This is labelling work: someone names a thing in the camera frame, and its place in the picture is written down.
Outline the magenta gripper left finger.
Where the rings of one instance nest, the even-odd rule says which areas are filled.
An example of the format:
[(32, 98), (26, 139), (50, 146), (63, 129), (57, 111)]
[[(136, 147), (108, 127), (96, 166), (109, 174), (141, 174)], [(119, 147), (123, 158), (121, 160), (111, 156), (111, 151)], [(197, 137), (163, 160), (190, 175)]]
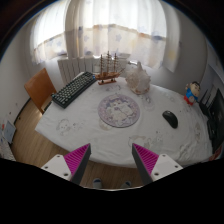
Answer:
[(66, 155), (55, 155), (42, 166), (42, 169), (79, 185), (90, 155), (91, 145), (86, 144)]

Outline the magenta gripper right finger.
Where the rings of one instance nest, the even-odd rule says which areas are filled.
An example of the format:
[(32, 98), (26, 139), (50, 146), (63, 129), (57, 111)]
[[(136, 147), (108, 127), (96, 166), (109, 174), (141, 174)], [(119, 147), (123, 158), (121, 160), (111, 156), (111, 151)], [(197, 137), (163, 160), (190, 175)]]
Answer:
[(132, 144), (132, 155), (144, 185), (164, 178), (182, 169), (167, 154), (156, 154), (138, 144)]

